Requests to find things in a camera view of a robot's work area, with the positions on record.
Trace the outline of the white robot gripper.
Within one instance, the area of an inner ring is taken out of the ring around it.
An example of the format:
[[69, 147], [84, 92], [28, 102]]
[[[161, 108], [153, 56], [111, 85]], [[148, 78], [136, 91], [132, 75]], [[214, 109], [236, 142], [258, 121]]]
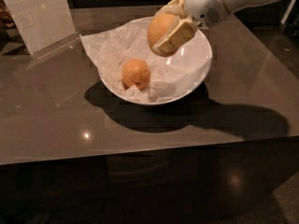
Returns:
[[225, 20], [225, 8], [221, 0], [171, 0], [156, 14], [179, 17], [179, 25], [173, 36], [179, 47], [194, 38], [196, 25], [213, 27]]

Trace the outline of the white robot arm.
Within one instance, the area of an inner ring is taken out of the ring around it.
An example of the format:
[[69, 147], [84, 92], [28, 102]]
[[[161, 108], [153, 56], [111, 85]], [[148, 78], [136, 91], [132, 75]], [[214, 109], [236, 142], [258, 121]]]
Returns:
[[153, 51], [161, 56], [170, 55], [194, 38], [199, 27], [211, 28], [239, 10], [277, 1], [281, 0], [172, 0], [157, 14], [172, 14], [176, 18], [166, 33], [153, 43]]

